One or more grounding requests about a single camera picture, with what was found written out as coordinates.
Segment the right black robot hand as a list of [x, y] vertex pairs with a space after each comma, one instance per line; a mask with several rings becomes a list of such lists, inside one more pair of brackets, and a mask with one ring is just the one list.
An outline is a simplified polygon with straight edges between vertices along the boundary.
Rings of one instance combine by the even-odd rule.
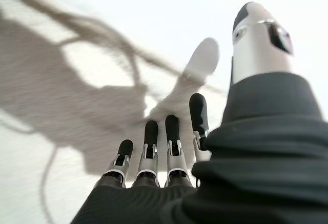
[[124, 183], [133, 143], [124, 140], [73, 223], [327, 223], [327, 123], [297, 69], [290, 35], [249, 2], [234, 20], [232, 40], [221, 125], [209, 131], [205, 98], [189, 100], [191, 173], [179, 120], [169, 115], [167, 180], [159, 186], [158, 125], [151, 120], [132, 187]]

